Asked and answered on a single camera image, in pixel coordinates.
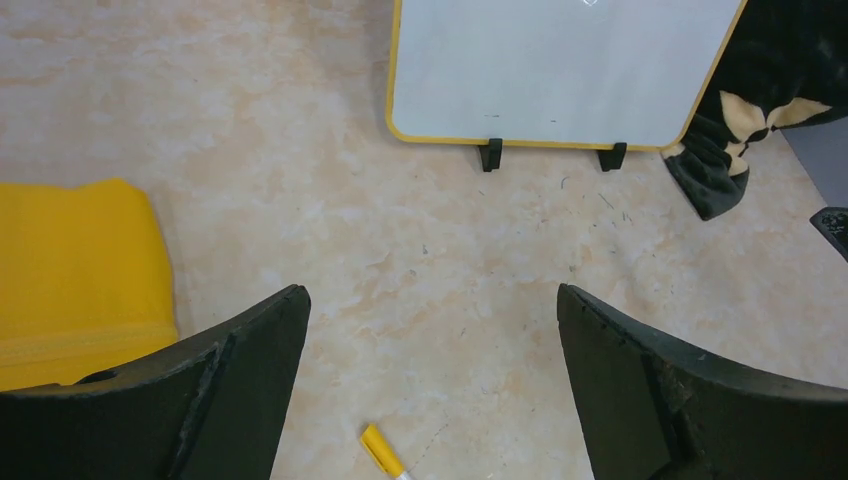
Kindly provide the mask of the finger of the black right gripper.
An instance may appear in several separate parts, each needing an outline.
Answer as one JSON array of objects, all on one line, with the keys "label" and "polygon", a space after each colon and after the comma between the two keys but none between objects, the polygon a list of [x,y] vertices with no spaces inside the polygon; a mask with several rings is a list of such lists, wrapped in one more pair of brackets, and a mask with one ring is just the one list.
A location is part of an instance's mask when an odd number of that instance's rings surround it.
[{"label": "finger of the black right gripper", "polygon": [[846,207],[824,207],[810,218],[810,223],[845,260],[848,260],[847,217]]}]

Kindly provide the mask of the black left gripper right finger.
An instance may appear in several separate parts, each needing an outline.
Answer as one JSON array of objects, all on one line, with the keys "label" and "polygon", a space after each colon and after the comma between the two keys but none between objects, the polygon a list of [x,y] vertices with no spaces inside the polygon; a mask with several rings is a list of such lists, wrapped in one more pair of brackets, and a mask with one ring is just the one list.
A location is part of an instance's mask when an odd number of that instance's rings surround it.
[{"label": "black left gripper right finger", "polygon": [[563,355],[597,479],[843,479],[844,389],[759,370],[557,294]]}]

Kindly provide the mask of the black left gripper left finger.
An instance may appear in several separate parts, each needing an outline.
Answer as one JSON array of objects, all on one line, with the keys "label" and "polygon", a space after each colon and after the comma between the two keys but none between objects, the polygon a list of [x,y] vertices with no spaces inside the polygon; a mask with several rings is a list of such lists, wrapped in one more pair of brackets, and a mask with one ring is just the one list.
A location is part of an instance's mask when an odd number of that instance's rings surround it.
[{"label": "black left gripper left finger", "polygon": [[291,285],[138,360],[1,396],[5,479],[266,479],[311,299]]}]

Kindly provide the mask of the white marker pen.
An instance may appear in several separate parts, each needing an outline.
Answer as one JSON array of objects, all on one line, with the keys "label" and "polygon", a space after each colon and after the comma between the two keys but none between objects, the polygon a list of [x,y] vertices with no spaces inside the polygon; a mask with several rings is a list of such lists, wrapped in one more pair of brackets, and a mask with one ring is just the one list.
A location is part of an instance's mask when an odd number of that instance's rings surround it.
[{"label": "white marker pen", "polygon": [[376,424],[369,423],[360,436],[360,443],[377,467],[394,480],[413,480],[391,445]]}]

